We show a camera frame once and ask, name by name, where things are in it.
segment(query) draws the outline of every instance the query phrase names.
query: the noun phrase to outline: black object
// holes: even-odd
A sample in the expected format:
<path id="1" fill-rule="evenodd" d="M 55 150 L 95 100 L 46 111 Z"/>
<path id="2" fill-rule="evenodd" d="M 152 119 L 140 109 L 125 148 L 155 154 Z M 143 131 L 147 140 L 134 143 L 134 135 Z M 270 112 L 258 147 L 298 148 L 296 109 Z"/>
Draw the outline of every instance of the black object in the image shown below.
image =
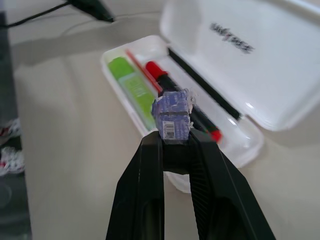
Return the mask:
<path id="1" fill-rule="evenodd" d="M 198 83 L 222 108 L 225 109 L 234 119 L 239 120 L 240 113 L 231 106 L 216 90 L 214 90 L 192 67 L 190 67 L 172 49 L 168 48 L 169 56 L 182 67 L 196 83 Z"/>
<path id="2" fill-rule="evenodd" d="M 55 7 L 53 7 L 53 8 L 50 8 L 50 9 L 48 9 L 48 10 L 46 10 L 46 11 L 40 12 L 40 13 L 38 13 L 38 14 L 36 14 L 36 15 L 29 16 L 29 17 L 27 17 L 27 18 L 25 18 L 25 19 L 23 19 L 23 20 L 20 20 L 20 21 L 14 22 L 14 23 L 10 23 L 10 24 L 8 24 L 8 25 L 1 25 L 0 27 L 1 27 L 1 28 L 5 28 L 5 29 L 13 28 L 13 27 L 19 26 L 19 25 L 21 25 L 21 24 L 24 24 L 24 23 L 26 23 L 26 22 L 29 22 L 29 21 L 31 21 L 31 20 L 33 20 L 33 19 L 36 19 L 36 18 L 38 18 L 38 17 L 40 17 L 40 16 L 43 16 L 43 15 L 49 14 L 49 13 L 51 13 L 51 12 L 54 12 L 54 11 L 56 11 L 56 10 L 58 10 L 58 9 L 61 9 L 61 8 L 65 7 L 65 6 L 69 5 L 69 4 L 70 4 L 70 3 L 65 2 L 65 3 L 62 3 L 62 4 L 58 5 L 58 6 L 55 6 Z"/>
<path id="3" fill-rule="evenodd" d="M 106 240 L 164 239 L 163 171 L 190 175 L 200 240 L 275 240 L 245 177 L 209 136 L 191 129 L 186 145 L 144 137 L 121 176 Z"/>
<path id="4" fill-rule="evenodd" d="M 81 10 L 82 12 L 93 16 L 95 19 L 97 19 L 99 21 L 105 21 L 105 22 L 110 22 L 110 23 L 114 22 L 114 17 L 111 14 L 111 12 L 107 9 L 107 7 L 102 5 L 102 3 L 99 0 L 66 0 L 65 3 L 62 3 L 58 6 L 53 7 L 53 8 L 50 8 L 46 11 L 40 12 L 36 15 L 29 16 L 23 20 L 20 20 L 20 21 L 17 21 L 17 22 L 8 24 L 8 25 L 0 25 L 0 28 L 9 29 L 12 27 L 22 25 L 28 21 L 31 21 L 33 19 L 36 19 L 36 18 L 43 16 L 43 15 L 46 15 L 48 13 L 54 12 L 54 11 L 61 9 L 65 6 L 68 6 L 68 5 L 74 6 L 75 8 Z"/>
<path id="5" fill-rule="evenodd" d="M 99 21 L 114 22 L 114 17 L 110 10 L 99 0 L 66 0 L 77 9 L 91 15 Z"/>

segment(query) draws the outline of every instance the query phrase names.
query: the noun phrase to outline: red cap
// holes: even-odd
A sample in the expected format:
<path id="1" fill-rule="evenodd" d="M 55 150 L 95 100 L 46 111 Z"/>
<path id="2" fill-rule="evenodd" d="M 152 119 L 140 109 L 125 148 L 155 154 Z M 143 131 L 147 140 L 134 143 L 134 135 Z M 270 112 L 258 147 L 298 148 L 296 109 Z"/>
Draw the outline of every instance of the red cap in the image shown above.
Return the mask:
<path id="1" fill-rule="evenodd" d="M 152 75 L 155 80 L 162 75 L 168 75 L 166 71 L 163 71 L 154 61 L 149 61 L 145 65 L 145 69 Z"/>
<path id="2" fill-rule="evenodd" d="M 217 143 L 221 140 L 222 134 L 219 130 L 210 132 L 211 138 L 215 140 Z"/>

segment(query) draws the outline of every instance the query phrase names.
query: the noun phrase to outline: barcode label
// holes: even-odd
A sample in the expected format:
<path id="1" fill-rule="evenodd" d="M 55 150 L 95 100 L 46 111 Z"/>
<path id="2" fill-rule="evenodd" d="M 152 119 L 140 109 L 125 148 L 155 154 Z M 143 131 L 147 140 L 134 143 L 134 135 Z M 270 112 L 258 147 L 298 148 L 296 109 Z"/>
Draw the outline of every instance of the barcode label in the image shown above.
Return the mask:
<path id="1" fill-rule="evenodd" d="M 174 121 L 163 121 L 163 138 L 164 139 L 175 139 L 175 122 Z"/>

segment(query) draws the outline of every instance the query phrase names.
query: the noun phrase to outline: white table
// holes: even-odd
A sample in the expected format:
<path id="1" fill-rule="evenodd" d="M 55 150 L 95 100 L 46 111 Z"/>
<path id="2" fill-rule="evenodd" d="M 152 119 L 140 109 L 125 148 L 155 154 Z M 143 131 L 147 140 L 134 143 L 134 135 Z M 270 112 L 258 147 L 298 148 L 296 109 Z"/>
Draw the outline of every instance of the white table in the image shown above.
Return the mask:
<path id="1" fill-rule="evenodd" d="M 100 66 L 103 52 L 159 34 L 158 16 L 112 25 L 72 11 L 10 30 L 34 240 L 104 240 L 116 184 L 141 137 Z M 277 239 L 319 239 L 320 110 L 263 131 L 242 169 Z M 166 240 L 198 239 L 191 197 L 165 182 Z"/>

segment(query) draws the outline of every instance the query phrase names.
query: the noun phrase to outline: shoe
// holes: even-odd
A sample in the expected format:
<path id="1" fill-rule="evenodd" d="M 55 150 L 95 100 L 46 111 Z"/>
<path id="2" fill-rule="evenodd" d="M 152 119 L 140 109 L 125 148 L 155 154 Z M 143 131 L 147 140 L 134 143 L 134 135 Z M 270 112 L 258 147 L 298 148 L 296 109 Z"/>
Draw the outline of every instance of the shoe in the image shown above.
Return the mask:
<path id="1" fill-rule="evenodd" d="M 0 176 L 20 174 L 24 170 L 25 159 L 22 151 L 8 146 L 1 149 Z"/>
<path id="2" fill-rule="evenodd" d="M 19 118 L 16 118 L 0 128 L 0 146 L 7 142 L 10 138 L 21 135 L 21 125 Z"/>

